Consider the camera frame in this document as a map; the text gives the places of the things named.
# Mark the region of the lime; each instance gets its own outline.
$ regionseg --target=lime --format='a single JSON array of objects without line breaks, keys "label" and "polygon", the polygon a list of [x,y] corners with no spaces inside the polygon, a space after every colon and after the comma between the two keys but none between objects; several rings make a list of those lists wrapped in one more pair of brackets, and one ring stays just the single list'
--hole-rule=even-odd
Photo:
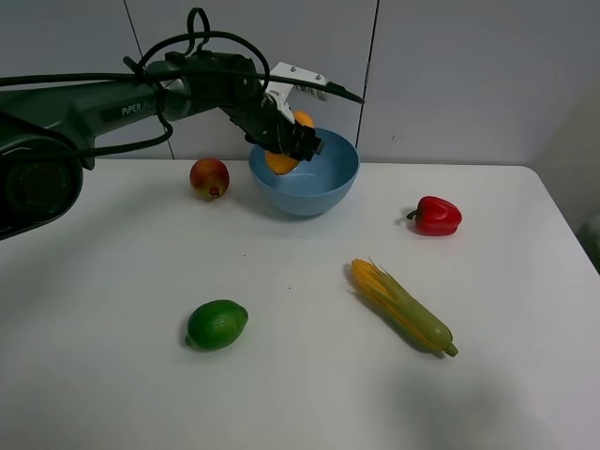
[{"label": "lime", "polygon": [[231,300],[215,300],[196,309],[187,320],[186,344],[198,350],[218,350],[244,331],[248,312]]}]

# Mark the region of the corn cob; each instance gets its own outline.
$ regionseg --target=corn cob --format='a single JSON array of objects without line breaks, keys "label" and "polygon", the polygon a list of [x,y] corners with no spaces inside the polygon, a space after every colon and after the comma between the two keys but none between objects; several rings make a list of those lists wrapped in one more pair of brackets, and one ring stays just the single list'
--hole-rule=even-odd
[{"label": "corn cob", "polygon": [[354,260],[352,277],[367,304],[420,347],[432,353],[457,355],[458,349],[452,343],[448,327],[406,292],[390,274],[373,263]]}]

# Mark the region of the blue bowl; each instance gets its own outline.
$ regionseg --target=blue bowl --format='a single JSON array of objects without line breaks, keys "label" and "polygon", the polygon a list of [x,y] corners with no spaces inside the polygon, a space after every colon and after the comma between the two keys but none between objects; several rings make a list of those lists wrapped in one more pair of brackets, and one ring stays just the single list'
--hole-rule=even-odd
[{"label": "blue bowl", "polygon": [[286,175],[267,167],[264,150],[250,152],[250,170],[264,198],[295,216],[316,216],[330,210],[348,193],[360,165],[354,145],[338,134],[316,128],[325,145],[312,161],[303,161]]}]

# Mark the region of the orange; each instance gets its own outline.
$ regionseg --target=orange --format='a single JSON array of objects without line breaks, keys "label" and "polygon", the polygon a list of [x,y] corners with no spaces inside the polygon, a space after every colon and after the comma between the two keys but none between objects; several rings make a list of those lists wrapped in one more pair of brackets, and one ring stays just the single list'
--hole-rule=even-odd
[{"label": "orange", "polygon": [[[306,127],[315,128],[315,123],[312,120],[312,117],[310,117],[304,111],[295,111],[293,113],[293,117],[299,124]],[[268,150],[264,151],[264,158],[268,168],[277,175],[285,175],[286,173],[290,173],[300,163],[300,161],[294,159],[293,157],[286,157],[280,153],[271,153]]]}]

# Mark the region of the red bell pepper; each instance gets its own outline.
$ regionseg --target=red bell pepper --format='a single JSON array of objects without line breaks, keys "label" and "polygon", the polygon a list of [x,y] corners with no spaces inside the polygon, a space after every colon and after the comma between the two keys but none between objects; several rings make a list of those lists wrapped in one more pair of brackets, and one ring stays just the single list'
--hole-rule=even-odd
[{"label": "red bell pepper", "polygon": [[462,215],[458,208],[450,202],[438,197],[423,197],[408,216],[408,220],[415,218],[416,230],[426,236],[447,236],[454,233]]}]

